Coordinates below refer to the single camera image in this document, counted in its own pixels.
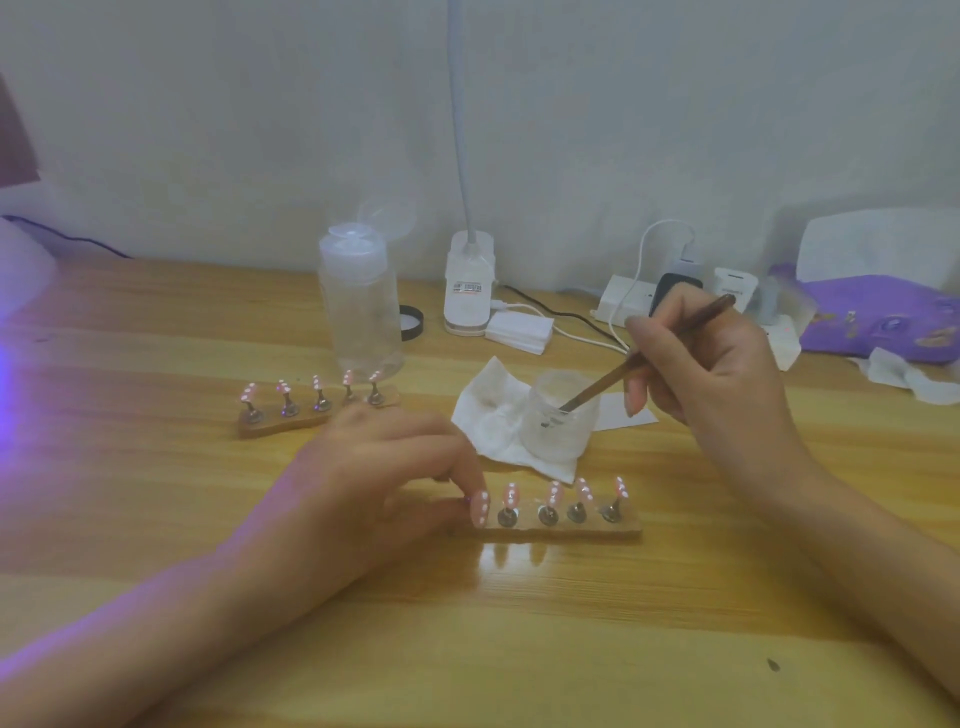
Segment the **white cable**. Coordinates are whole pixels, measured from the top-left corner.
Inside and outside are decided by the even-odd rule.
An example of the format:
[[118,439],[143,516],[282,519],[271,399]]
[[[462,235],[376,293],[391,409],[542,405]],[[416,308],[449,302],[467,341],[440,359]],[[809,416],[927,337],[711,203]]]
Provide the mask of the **white cable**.
[[467,149],[464,144],[464,9],[460,0],[446,0],[446,67],[450,74],[450,106],[453,109],[453,146],[457,152],[460,195],[464,198],[467,250],[476,255],[476,230],[470,217],[467,193]]
[[[536,313],[538,316],[542,316],[544,319],[550,318],[541,310],[539,310],[535,306],[532,306],[528,303],[505,303],[503,307],[504,308],[529,308],[531,311]],[[595,347],[603,347],[604,349],[613,349],[617,353],[627,353],[626,349],[620,349],[618,346],[614,344],[607,344],[602,341],[594,341],[593,339],[585,339],[581,336],[574,336],[572,333],[567,333],[562,328],[558,327],[556,324],[553,325],[553,330],[555,330],[561,336],[565,336],[568,339],[573,339],[574,341],[582,341],[584,344],[592,344]]]
[[649,228],[643,231],[643,235],[640,236],[640,245],[636,251],[636,273],[634,274],[634,282],[630,284],[630,288],[628,288],[627,292],[623,294],[623,298],[621,298],[617,302],[616,306],[613,309],[613,313],[611,313],[610,318],[607,319],[607,328],[610,330],[610,333],[613,334],[613,338],[616,339],[618,342],[620,342],[620,346],[623,347],[625,352],[628,352],[630,350],[630,347],[627,346],[627,343],[619,337],[616,331],[613,330],[613,319],[616,318],[616,314],[620,312],[620,308],[621,306],[623,306],[623,302],[627,300],[627,297],[630,295],[630,292],[634,290],[634,286],[636,285],[636,282],[640,279],[640,265],[643,263],[643,244],[647,241],[647,235],[650,234],[650,231],[653,228],[656,228],[660,225],[666,225],[667,223],[677,223],[678,225],[686,225],[690,230],[690,234],[693,236],[693,240],[696,240],[697,238],[697,231],[693,228],[692,225],[690,225],[685,220],[675,220],[672,217],[666,218],[664,220],[658,220],[656,223],[653,223]]

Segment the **clear pump bottle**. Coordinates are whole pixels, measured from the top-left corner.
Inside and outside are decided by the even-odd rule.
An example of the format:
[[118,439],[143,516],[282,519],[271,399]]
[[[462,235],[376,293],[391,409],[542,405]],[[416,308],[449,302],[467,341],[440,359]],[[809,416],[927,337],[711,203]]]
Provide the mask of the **clear pump bottle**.
[[355,381],[403,366],[396,274],[387,244],[360,223],[335,225],[320,241],[320,283],[337,363]]

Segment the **forearm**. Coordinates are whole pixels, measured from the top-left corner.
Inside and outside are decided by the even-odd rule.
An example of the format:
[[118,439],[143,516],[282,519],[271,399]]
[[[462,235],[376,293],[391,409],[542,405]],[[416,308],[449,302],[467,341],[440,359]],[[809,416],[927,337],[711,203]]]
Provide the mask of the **forearm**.
[[256,640],[242,587],[211,558],[170,569],[0,662],[0,715],[20,728],[121,726]]
[[960,554],[819,466],[761,514],[865,613],[960,697]]

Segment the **purple object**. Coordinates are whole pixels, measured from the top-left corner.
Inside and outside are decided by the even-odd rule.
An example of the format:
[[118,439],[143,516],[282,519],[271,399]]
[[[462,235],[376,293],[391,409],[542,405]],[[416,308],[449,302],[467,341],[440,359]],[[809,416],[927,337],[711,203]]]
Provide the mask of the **purple object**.
[[[775,266],[771,273],[789,275],[791,267]],[[960,298],[893,276],[800,286],[817,302],[817,315],[800,337],[805,352],[869,356],[880,347],[908,361],[960,358]]]

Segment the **black cable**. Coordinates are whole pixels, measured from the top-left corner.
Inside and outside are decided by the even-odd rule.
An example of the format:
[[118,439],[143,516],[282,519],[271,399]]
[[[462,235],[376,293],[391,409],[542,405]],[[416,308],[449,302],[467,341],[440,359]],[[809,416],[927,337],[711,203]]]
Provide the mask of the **black cable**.
[[533,296],[530,296],[530,295],[524,293],[524,292],[521,291],[519,288],[514,288],[512,285],[507,285],[506,283],[500,283],[500,287],[501,287],[501,288],[506,288],[508,291],[513,291],[513,292],[516,293],[518,296],[520,296],[522,299],[526,299],[526,300],[529,301],[530,303],[535,303],[535,304],[538,305],[540,308],[542,308],[544,311],[546,311],[547,313],[549,313],[551,316],[564,316],[565,318],[568,318],[568,319],[578,319],[579,321],[584,322],[587,326],[589,326],[590,328],[592,328],[594,331],[596,331],[596,332],[597,332],[598,334],[600,334],[601,336],[605,336],[606,338],[608,338],[608,339],[610,339],[611,341],[613,341],[617,346],[619,346],[619,344],[620,344],[620,342],[618,342],[618,341],[616,340],[616,337],[615,337],[613,334],[611,334],[609,331],[604,331],[603,329],[601,329],[600,327],[598,327],[596,324],[594,324],[594,323],[593,323],[590,319],[588,319],[586,316],[581,316],[579,313],[569,313],[569,312],[564,312],[564,311],[555,311],[555,310],[553,310],[550,306],[546,305],[545,303],[541,303],[540,301],[538,301],[537,299],[535,299]]
[[103,248],[105,251],[110,251],[114,255],[119,255],[120,257],[125,257],[130,259],[133,258],[132,255],[127,255],[122,251],[118,251],[116,248],[111,248],[111,246],[109,246],[107,243],[102,243],[99,240],[94,240],[92,237],[74,237],[73,235],[66,235],[60,232],[59,230],[48,228],[46,225],[43,225],[42,223],[35,222],[34,220],[30,220],[26,217],[20,217],[19,215],[0,215],[0,217],[2,217],[4,220],[6,220],[9,223],[24,223],[25,225],[33,225],[35,228],[40,228],[42,231],[50,232],[53,235],[56,235],[57,237],[63,238],[64,240],[73,240],[74,242],[78,242],[78,243],[93,243],[97,247]]

